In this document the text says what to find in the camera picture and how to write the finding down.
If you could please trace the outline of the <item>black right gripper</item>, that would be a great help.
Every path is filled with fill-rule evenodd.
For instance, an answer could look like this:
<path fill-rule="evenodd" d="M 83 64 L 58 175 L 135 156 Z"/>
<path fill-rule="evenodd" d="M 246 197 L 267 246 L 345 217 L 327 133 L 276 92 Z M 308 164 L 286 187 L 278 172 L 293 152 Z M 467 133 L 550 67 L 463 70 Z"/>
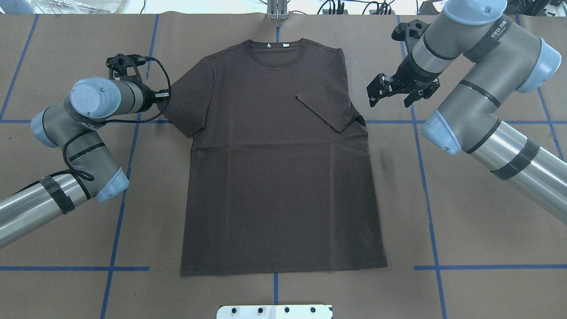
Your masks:
<path fill-rule="evenodd" d="M 414 60 L 403 60 L 393 77 L 379 73 L 366 87 L 370 107 L 385 97 L 399 93 L 409 93 L 404 106 L 411 107 L 420 99 L 429 99 L 437 91 L 439 84 L 431 84 L 441 75 L 423 70 Z"/>

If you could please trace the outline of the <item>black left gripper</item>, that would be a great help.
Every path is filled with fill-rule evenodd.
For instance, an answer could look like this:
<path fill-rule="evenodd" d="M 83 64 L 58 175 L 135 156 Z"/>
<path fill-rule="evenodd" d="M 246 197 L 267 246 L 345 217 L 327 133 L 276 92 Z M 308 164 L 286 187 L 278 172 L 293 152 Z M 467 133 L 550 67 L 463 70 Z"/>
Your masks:
<path fill-rule="evenodd" d="M 143 107 L 151 107 L 154 104 L 159 104 L 162 101 L 171 99 L 171 93 L 168 89 L 160 89 L 160 91 L 153 91 L 148 87 L 143 88 Z"/>

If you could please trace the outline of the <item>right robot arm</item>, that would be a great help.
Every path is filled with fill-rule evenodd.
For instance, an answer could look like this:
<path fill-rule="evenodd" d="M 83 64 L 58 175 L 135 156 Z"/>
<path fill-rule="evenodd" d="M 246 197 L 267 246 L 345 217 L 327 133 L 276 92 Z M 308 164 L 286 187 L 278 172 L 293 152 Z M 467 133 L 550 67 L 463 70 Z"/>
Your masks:
<path fill-rule="evenodd" d="M 405 107 L 428 99 L 459 56 L 474 63 L 424 123 L 422 133 L 448 154 L 464 151 L 500 180 L 566 222 L 566 164 L 496 116 L 514 92 L 530 93 L 554 75 L 562 57 L 505 15 L 505 0 L 448 0 L 430 24 L 399 24 L 392 38 L 407 56 L 389 77 L 367 86 L 370 106 L 404 93 Z"/>

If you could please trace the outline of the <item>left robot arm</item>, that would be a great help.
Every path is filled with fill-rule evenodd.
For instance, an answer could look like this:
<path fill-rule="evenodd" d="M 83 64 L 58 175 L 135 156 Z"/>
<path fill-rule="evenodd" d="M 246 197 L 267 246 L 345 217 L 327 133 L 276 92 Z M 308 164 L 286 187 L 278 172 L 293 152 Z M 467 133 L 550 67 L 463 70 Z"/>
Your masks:
<path fill-rule="evenodd" d="M 114 123 L 115 116 L 144 112 L 170 97 L 170 88 L 153 91 L 139 79 L 84 78 L 60 103 L 37 114 L 32 134 L 43 145 L 59 148 L 66 168 L 2 200 L 1 247 L 92 198 L 105 202 L 125 191 L 129 179 L 98 131 Z"/>

